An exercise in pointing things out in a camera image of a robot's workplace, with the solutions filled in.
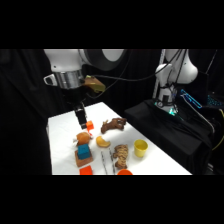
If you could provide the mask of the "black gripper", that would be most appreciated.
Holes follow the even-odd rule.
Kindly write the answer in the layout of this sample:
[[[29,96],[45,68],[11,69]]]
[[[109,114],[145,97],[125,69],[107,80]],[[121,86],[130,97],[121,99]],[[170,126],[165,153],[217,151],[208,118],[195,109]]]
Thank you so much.
[[[78,123],[82,129],[87,128],[87,117],[85,113],[85,107],[83,104],[85,98],[86,98],[86,90],[84,87],[70,89],[68,91],[68,101],[73,106],[75,113],[79,116],[84,116],[83,124],[82,119],[79,116],[76,116],[78,119]]]

